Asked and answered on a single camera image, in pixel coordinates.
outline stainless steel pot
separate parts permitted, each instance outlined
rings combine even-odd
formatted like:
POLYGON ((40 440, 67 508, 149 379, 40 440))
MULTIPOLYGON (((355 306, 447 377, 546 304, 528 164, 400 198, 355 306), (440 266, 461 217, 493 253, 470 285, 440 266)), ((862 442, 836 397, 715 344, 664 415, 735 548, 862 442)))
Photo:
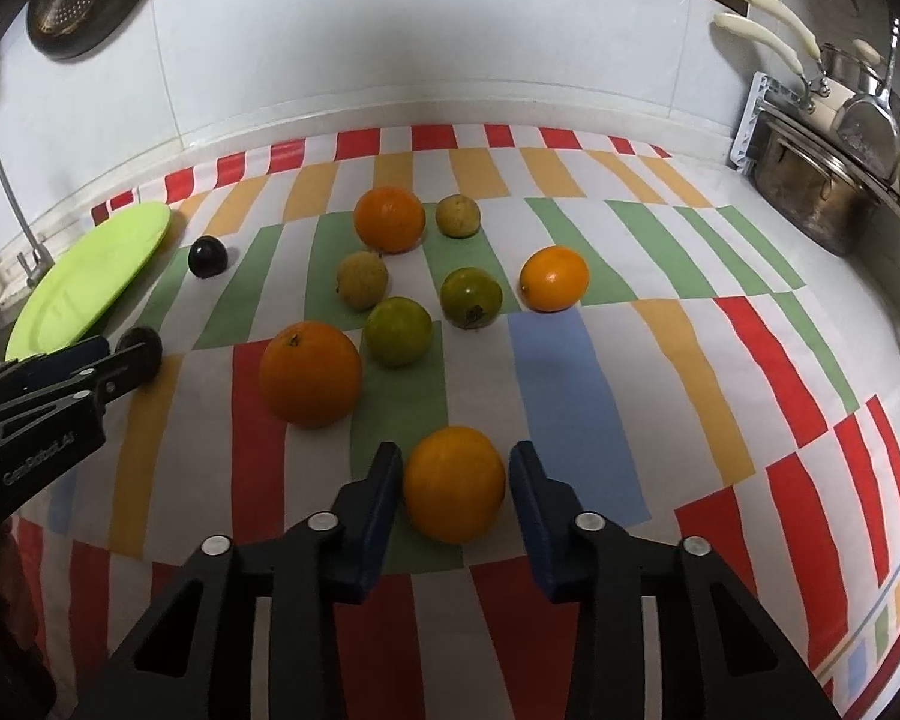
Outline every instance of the stainless steel pot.
POLYGON ((760 194, 809 239, 838 257, 852 252, 876 197, 840 156, 768 119, 770 137, 754 170, 760 194))
MULTIPOLYGON (((876 70, 843 49, 838 49, 831 43, 824 43, 820 47, 821 63, 823 71, 828 79, 834 79, 853 93, 863 92, 867 95, 878 95, 883 77, 876 70)), ((890 110, 900 119, 900 97, 894 91, 890 91, 890 110)))

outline striped tablecloth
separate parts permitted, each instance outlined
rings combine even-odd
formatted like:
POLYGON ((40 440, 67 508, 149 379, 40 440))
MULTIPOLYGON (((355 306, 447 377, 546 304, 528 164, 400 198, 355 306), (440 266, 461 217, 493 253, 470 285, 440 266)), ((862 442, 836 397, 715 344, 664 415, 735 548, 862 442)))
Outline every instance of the striped tablecloth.
MULTIPOLYGON (((446 424, 484 431, 504 457, 532 439, 550 474, 633 533, 706 536, 845 716, 860 717, 892 678, 893 424, 802 276, 719 186, 663 149, 490 124, 343 132, 180 170, 98 205, 94 220, 149 201, 173 204, 175 223, 106 333, 158 328, 161 373, 111 404, 106 446, 16 526, 60 712, 209 533, 275 536, 362 476, 381 440, 406 455, 446 424), (433 345, 405 370, 364 354, 351 418, 288 427, 257 394, 261 354, 300 319, 361 346, 364 316, 338 300, 335 271, 360 247, 357 198, 383 184, 429 204, 422 245, 386 264, 391 293, 432 314, 433 345), (433 225, 433 204, 457 191, 482 212, 463 242, 433 225), (232 254, 206 281, 186 266, 201 234, 232 254), (525 311, 517 274, 552 242, 586 258, 590 287, 566 312, 525 311), (487 329, 441 321, 439 285, 463 265, 504 286, 487 329)), ((463 548, 427 541, 401 515, 380 586, 338 610, 350 717, 557 720, 574 626, 572 607, 533 587, 509 501, 463 548)))

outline faucet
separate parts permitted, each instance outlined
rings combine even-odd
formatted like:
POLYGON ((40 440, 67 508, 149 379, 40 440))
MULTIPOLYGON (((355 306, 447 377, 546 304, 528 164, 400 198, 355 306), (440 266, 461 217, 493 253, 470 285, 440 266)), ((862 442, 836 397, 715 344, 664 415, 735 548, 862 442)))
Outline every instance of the faucet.
POLYGON ((47 247, 45 247, 42 242, 36 240, 34 231, 32 231, 29 224, 26 223, 26 217, 24 216, 23 211, 20 210, 20 204, 17 202, 13 190, 10 189, 10 180, 7 179, 7 172, 4 170, 4 163, 1 159, 0 183, 4 188, 4 194, 7 195, 7 200, 10 201, 10 209, 17 218, 17 223, 20 224, 20 227, 23 229, 24 235, 26 236, 26 240, 28 240, 32 248, 31 256, 34 257, 34 266, 32 268, 26 261, 26 256, 23 252, 17 253, 17 262, 20 263, 26 274, 26 285, 34 288, 39 283, 40 279, 47 275, 47 271, 53 267, 53 257, 50 256, 47 247))

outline green stripe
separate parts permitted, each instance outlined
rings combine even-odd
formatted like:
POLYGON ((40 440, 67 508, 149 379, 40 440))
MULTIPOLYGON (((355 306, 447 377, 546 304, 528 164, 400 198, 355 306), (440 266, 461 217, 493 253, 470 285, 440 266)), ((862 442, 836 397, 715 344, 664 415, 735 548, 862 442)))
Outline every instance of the green stripe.
POLYGON ((319 218, 307 266, 307 293, 303 300, 305 319, 326 322, 341 330, 357 330, 364 326, 370 312, 352 311, 337 295, 337 266, 346 255, 364 249, 353 229, 353 214, 349 211, 323 214, 319 218))
POLYGON ((736 228, 738 233, 746 238, 752 247, 760 252, 760 255, 769 262, 773 269, 787 282, 790 289, 798 290, 803 286, 803 279, 797 275, 797 271, 794 271, 794 269, 790 267, 790 263, 788 263, 783 258, 783 255, 776 250, 776 247, 767 240, 767 237, 754 227, 754 223, 741 214, 735 206, 725 205, 718 208, 717 211, 723 218, 732 224, 734 228, 736 228))
POLYGON ((823 368, 823 372, 826 374, 826 378, 830 380, 833 389, 837 391, 837 395, 840 395, 840 399, 844 401, 844 408, 847 409, 847 414, 851 415, 856 412, 860 408, 860 403, 857 401, 856 395, 853 394, 850 382, 847 381, 847 377, 845 377, 844 372, 840 368, 837 358, 834 357, 830 347, 823 339, 823 336, 821 336, 820 330, 813 324, 813 319, 810 319, 806 309, 800 304, 797 295, 793 293, 775 293, 773 299, 780 309, 783 310, 783 313, 789 319, 794 329, 797 330, 799 336, 803 338, 803 342, 814 353, 817 362, 820 363, 820 367, 823 368))
MULTIPOLYGON (((367 475, 380 442, 395 442, 406 461, 420 440, 447 425, 439 322, 434 322, 434 338, 427 353, 413 365, 381 367, 367 354, 362 341, 360 356, 364 359, 364 391, 350 422, 350 473, 354 479, 367 475)), ((384 571, 415 574, 451 568, 463 568, 461 548, 420 535, 401 506, 386 548, 384 571)))
POLYGON ((447 238, 437 229, 437 220, 434 218, 437 204, 425 203, 427 211, 427 231, 423 237, 423 253, 427 258, 427 266, 430 268, 430 276, 434 280, 437 294, 443 286, 443 279, 458 268, 480 268, 493 276, 504 292, 504 303, 500 309, 501 314, 511 314, 520 311, 520 303, 511 290, 506 280, 506 273, 493 253, 487 234, 482 229, 469 238, 447 238))
POLYGON ((887 651, 887 644, 890 643, 890 607, 887 605, 881 608, 880 614, 876 618, 874 625, 874 637, 876 638, 876 656, 877 659, 882 658, 887 651))
POLYGON ((174 254, 173 259, 167 269, 163 271, 160 280, 156 283, 154 291, 146 300, 144 310, 137 317, 137 324, 145 324, 154 330, 159 330, 163 320, 170 311, 170 306, 176 300, 176 296, 180 292, 180 285, 187 275, 187 256, 190 254, 189 247, 181 247, 174 254))
POLYGON ((590 286, 581 298, 584 306, 602 305, 604 303, 629 303, 636 300, 629 284, 617 271, 612 269, 591 247, 559 206, 549 197, 528 197, 527 204, 533 213, 540 217, 554 243, 576 251, 590 269, 590 286))
POLYGON ((650 259, 670 279, 681 298, 717 296, 706 276, 690 259, 690 255, 646 205, 622 200, 608 200, 607 205, 610 205, 626 225, 626 229, 631 231, 639 245, 650 255, 650 259))
POLYGON ((230 283, 217 300, 194 349, 233 346, 250 338, 250 328, 253 327, 253 318, 264 290, 266 274, 282 232, 282 224, 260 228, 244 259, 237 265, 230 283))
POLYGON ((690 226, 697 231, 714 253, 720 257, 722 264, 740 282, 744 295, 765 295, 770 291, 767 282, 760 278, 760 275, 746 264, 744 258, 737 254, 733 247, 706 223, 699 211, 685 206, 677 206, 674 210, 690 223, 690 226))

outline orange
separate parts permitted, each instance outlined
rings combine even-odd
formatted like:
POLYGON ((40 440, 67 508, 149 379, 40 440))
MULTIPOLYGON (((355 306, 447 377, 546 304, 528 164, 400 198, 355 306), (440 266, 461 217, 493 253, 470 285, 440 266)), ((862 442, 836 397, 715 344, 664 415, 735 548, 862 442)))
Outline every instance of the orange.
POLYGON ((401 187, 365 191, 353 209, 353 226, 360 240, 386 254, 413 248, 425 223, 423 204, 412 191, 401 187))
POLYGON ((281 330, 264 350, 259 383, 274 416, 305 428, 329 425, 357 405, 360 353, 333 325, 298 322, 281 330))
POLYGON ((424 536, 463 544, 482 536, 497 518, 506 474, 500 455, 479 430, 445 427, 410 455, 403 500, 424 536))
POLYGON ((520 295, 534 311, 563 311, 586 292, 590 269, 576 251, 546 247, 524 263, 520 271, 520 295))

